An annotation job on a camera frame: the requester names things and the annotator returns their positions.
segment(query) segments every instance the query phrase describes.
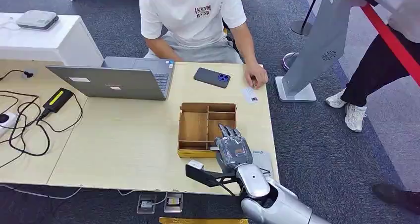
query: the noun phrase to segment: white t-shirt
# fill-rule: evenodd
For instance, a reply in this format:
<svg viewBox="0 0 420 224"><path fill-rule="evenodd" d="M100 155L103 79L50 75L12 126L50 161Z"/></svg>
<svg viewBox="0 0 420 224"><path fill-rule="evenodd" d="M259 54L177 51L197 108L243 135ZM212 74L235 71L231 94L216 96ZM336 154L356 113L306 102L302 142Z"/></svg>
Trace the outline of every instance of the white t-shirt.
<svg viewBox="0 0 420 224"><path fill-rule="evenodd" d="M420 0L404 0L388 23L408 40L420 43Z"/></svg>
<svg viewBox="0 0 420 224"><path fill-rule="evenodd" d="M226 37L222 17L229 28L246 21L241 0L140 0L140 15L145 38L158 38L164 25L186 47L202 47Z"/></svg>

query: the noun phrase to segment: black pants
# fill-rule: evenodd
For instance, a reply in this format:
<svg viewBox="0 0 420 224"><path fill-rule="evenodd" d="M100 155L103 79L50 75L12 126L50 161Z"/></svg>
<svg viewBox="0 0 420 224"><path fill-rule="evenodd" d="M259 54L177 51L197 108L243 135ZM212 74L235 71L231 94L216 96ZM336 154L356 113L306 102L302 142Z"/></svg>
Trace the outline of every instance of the black pants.
<svg viewBox="0 0 420 224"><path fill-rule="evenodd" d="M420 43L414 43L403 34L391 28L411 56L420 63ZM378 35L360 61L359 67L347 84L341 100L363 107L369 94L383 86L409 76L407 70L392 53L385 41Z"/></svg>

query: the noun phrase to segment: wooden desk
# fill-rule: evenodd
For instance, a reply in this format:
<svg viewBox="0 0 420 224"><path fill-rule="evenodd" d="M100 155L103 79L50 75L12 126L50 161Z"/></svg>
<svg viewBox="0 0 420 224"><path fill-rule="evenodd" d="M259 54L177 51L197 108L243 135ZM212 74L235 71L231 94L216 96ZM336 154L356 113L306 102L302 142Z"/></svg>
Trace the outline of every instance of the wooden desk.
<svg viewBox="0 0 420 224"><path fill-rule="evenodd" d="M199 67L232 76L227 89L195 81ZM190 159L177 154L182 102L237 104L237 127L251 149L271 153L278 170L266 89L248 104L242 65L177 63L167 101L88 98L81 123L73 130L48 185L91 188L227 194L185 176ZM197 159L206 170L220 171L215 159ZM238 192L236 184L228 185Z"/></svg>
<svg viewBox="0 0 420 224"><path fill-rule="evenodd" d="M40 98L36 101L36 103L41 106L42 111L42 105L59 88L63 87L72 90L77 95L79 102L83 106L86 102L86 96L47 70L44 67L46 64L52 63L0 60L0 76L3 76L12 69L32 69L35 72L35 75L30 79L23 78L22 73L20 72L13 72L9 74L4 80L0 81L0 90L39 95ZM19 99L18 105L23 102L33 100L33 98L27 96L16 97ZM14 99L12 98L0 97L0 112L3 112L13 103ZM14 106L11 111L17 113L16 110L17 106ZM37 115L37 109L35 106L31 106L31 108L27 109L26 111L27 112L25 114L28 115L28 119L32 120ZM71 99L66 105L62 107L58 114L50 114L50 116L46 118L46 121L48 121L55 129L63 129L73 123L79 114L80 109L77 106L76 101ZM0 168L0 182L43 185L47 184L48 179L58 161L58 158L61 155L64 145L70 136L71 129L63 133L55 133L46 125L43 125L43 127L46 128L51 139L51 146L48 153L41 157L33 157L23 154L14 162ZM7 139L9 135L10 132L6 133L4 136L0 137L0 141ZM27 143L26 151L31 153L41 153L46 148L47 141L44 137L44 134L41 129L34 124L27 128L27 132L24 134L24 139ZM23 148L20 139L15 139L13 144L15 144L15 146L20 149ZM12 149L8 143L0 144L0 166L12 160L19 154L20 152Z"/></svg>

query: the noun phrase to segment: man's left arm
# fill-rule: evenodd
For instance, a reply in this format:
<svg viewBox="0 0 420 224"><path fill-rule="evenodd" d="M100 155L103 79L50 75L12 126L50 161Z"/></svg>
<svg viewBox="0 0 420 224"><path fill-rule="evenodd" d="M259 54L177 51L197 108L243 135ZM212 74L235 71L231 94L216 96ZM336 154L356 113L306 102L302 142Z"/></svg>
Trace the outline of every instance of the man's left arm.
<svg viewBox="0 0 420 224"><path fill-rule="evenodd" d="M267 71L258 65L255 58L254 42L247 24L244 22L238 27L231 28L230 31L233 34L239 53L245 60L245 80L251 87L261 87L268 82ZM253 76L257 80L255 85L252 82Z"/></svg>
<svg viewBox="0 0 420 224"><path fill-rule="evenodd" d="M222 0L220 13L233 34L239 53L245 60L245 79L247 83L251 87L261 87L268 82L267 72L258 65L255 58L254 42L245 22L247 18L242 0ZM252 77L256 78L257 84L253 84Z"/></svg>

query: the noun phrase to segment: white sneaker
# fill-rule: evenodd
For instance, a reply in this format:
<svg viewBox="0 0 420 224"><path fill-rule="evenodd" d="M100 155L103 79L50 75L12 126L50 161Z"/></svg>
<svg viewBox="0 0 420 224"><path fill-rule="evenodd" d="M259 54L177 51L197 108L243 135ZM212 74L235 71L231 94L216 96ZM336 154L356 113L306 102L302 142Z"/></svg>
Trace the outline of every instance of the white sneaker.
<svg viewBox="0 0 420 224"><path fill-rule="evenodd" d="M327 99L325 99L325 102L333 108L336 108L336 109L342 108L347 103L341 100L341 95L343 95L345 90L346 89L343 89L338 94L328 97Z"/></svg>
<svg viewBox="0 0 420 224"><path fill-rule="evenodd" d="M363 127L363 118L367 117L366 115L367 107L358 107L353 104L346 105L346 117L344 122L347 127L354 132L361 132Z"/></svg>

